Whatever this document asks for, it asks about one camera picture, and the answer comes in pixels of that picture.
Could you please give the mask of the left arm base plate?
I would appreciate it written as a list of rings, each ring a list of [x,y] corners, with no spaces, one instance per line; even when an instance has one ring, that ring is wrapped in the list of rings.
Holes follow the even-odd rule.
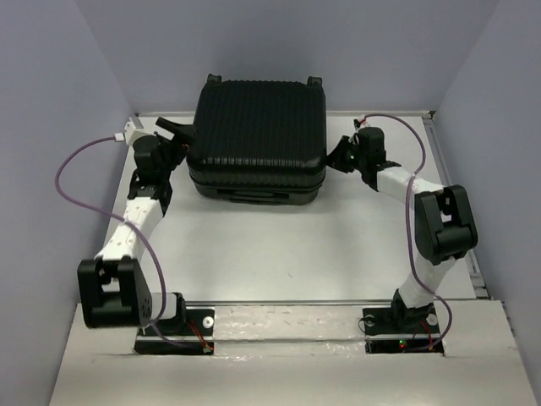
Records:
[[[215,309],[188,307],[186,321],[167,319],[140,328],[134,341],[139,355],[211,356],[215,352]]]

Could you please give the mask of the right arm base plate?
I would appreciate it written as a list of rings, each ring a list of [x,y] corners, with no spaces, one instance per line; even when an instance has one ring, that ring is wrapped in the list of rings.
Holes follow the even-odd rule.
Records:
[[[440,325],[434,308],[399,325],[390,307],[363,309],[358,328],[364,335],[367,354],[444,354]]]

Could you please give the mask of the black hard-shell suitcase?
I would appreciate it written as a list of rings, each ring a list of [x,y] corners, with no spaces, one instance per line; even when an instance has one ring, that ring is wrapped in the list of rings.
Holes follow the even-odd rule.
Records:
[[[224,80],[210,74],[194,115],[186,162],[196,190],[214,200],[303,206],[326,173],[323,80]]]

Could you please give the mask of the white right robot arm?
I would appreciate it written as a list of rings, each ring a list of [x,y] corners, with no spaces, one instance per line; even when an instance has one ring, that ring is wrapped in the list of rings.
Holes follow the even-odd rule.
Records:
[[[372,190],[405,206],[411,271],[386,315],[376,318],[374,325],[384,322],[407,332],[433,309],[434,295],[446,273],[478,244],[467,191],[461,185],[426,181],[388,160],[385,135],[379,128],[365,127],[341,137],[327,156],[327,165],[342,173],[359,172]]]

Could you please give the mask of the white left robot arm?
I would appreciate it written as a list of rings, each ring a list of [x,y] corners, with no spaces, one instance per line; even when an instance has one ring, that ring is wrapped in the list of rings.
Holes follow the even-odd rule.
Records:
[[[84,321],[89,328],[147,326],[152,319],[170,334],[181,332],[187,313],[167,296],[160,304],[153,297],[141,269],[143,254],[157,258],[150,236],[167,213],[172,199],[172,172],[181,165],[194,144],[192,124],[158,118],[156,126],[172,134],[167,138],[150,133],[128,121],[116,142],[130,146],[134,153],[126,206],[118,225],[103,248],[90,260],[79,263],[77,277]]]

